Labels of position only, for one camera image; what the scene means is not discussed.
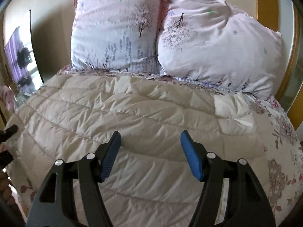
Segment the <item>beige wall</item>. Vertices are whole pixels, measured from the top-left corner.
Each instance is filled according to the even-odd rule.
[[[256,14],[256,0],[227,0]],[[44,81],[70,63],[70,41],[74,17],[73,0],[12,0],[4,17],[5,43],[27,10],[31,9],[32,44]]]

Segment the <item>pink and white pillow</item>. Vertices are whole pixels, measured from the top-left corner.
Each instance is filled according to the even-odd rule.
[[[162,0],[77,0],[71,41],[75,69],[158,74],[155,43]]]
[[[267,99],[281,65],[281,35],[224,0],[170,0],[159,33],[164,74]]]

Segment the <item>quilted comforter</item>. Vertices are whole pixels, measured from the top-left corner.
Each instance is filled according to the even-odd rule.
[[[183,130],[222,159],[247,159],[277,224],[303,189],[302,149],[275,100],[128,74],[56,75],[7,126],[13,124],[19,131],[6,142],[14,156],[8,172],[28,206],[55,160],[79,160],[120,132],[113,170],[99,185],[114,226],[188,226],[203,184],[180,146]],[[85,223],[78,182],[74,191]],[[218,221],[225,203],[223,197]]]

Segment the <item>tree print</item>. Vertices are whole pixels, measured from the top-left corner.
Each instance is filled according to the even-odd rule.
[[[181,14],[179,20],[172,18],[168,27],[165,29],[164,33],[166,34],[166,37],[163,40],[164,46],[169,47],[171,50],[176,49],[180,52],[182,52],[180,43],[188,42],[187,38],[189,38],[192,34],[188,29],[188,23],[184,21],[183,16],[184,13]]]
[[[126,17],[126,21],[130,21],[131,25],[138,29],[139,37],[141,37],[142,31],[149,30],[155,23],[155,9],[146,2],[140,2],[130,16]]]

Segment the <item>curtain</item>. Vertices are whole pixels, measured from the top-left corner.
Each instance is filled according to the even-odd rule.
[[[23,49],[23,43],[20,39],[19,34],[20,26],[16,28],[12,34],[9,42],[5,46],[5,53],[9,62],[9,68],[11,70],[12,78],[15,84],[18,84],[22,77],[28,75],[28,70],[26,68],[20,69],[17,63],[17,52]]]

